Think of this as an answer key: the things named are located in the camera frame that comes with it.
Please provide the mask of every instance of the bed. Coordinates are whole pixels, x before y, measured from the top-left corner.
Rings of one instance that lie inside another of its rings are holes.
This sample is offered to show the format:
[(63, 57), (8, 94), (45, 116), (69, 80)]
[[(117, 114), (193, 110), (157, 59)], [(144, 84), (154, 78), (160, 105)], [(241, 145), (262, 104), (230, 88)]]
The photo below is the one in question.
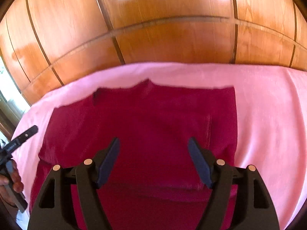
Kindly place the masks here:
[(26, 199), (30, 199), (37, 154), (53, 109), (79, 101), (99, 87), (131, 87), (147, 78), (169, 86), (234, 86), (238, 117), (235, 165), (256, 165), (280, 227), (285, 229), (307, 198), (307, 73), (285, 67), (139, 63), (99, 71), (47, 93), (23, 116), (14, 133), (17, 136), (33, 124), (39, 127), (39, 133), (14, 153)]

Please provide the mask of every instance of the human hand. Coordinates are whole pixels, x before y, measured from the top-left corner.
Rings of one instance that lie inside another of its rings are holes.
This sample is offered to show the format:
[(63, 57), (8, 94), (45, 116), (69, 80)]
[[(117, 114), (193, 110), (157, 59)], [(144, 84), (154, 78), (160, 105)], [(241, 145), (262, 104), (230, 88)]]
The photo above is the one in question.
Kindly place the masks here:
[[(13, 180), (13, 189), (15, 192), (20, 193), (23, 191), (23, 183), (21, 182), (21, 177), (18, 173), (17, 164), (14, 160), (12, 160), (13, 164), (13, 173), (11, 174), (11, 178)], [(7, 202), (11, 206), (16, 206), (13, 198), (10, 197), (10, 195), (7, 193), (7, 190), (5, 189), (4, 185), (8, 184), (9, 180), (3, 175), (0, 175), (0, 195), (5, 202)]]

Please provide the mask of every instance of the maroon shirt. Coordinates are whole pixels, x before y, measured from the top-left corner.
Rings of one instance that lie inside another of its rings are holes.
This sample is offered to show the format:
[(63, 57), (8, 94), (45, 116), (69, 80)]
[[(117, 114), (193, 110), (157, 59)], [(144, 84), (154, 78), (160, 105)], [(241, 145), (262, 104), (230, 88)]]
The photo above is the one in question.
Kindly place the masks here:
[[(39, 152), (31, 208), (53, 165), (78, 165), (119, 137), (121, 149), (98, 195), (116, 229), (195, 229), (210, 197), (188, 153), (195, 137), (216, 158), (234, 165), (237, 115), (234, 88), (166, 87), (146, 80), (128, 89), (98, 89), (55, 109)], [(86, 229), (72, 187), (79, 227)], [(229, 227), (234, 195), (223, 228)]]

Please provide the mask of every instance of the wooden wall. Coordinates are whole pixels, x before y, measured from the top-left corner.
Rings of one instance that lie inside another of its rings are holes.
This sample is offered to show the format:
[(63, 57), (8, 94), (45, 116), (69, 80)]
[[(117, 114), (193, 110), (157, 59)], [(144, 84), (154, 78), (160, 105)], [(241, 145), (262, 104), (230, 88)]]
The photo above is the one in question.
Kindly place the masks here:
[(97, 70), (135, 62), (307, 69), (292, 0), (15, 0), (0, 49), (29, 103)]

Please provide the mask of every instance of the red fabric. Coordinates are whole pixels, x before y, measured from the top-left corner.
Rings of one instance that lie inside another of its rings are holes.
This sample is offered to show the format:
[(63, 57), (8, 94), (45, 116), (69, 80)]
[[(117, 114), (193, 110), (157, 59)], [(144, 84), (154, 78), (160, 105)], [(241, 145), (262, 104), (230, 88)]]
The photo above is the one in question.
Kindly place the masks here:
[[(39, 153), (31, 208), (55, 164), (75, 166), (119, 137), (121, 149), (98, 195), (114, 230), (195, 229), (210, 196), (188, 154), (196, 137), (216, 158), (234, 164), (237, 115), (234, 88), (165, 87), (146, 80), (129, 89), (98, 89), (55, 109)], [(74, 208), (86, 229), (75, 186)], [(223, 229), (229, 227), (235, 191)]]

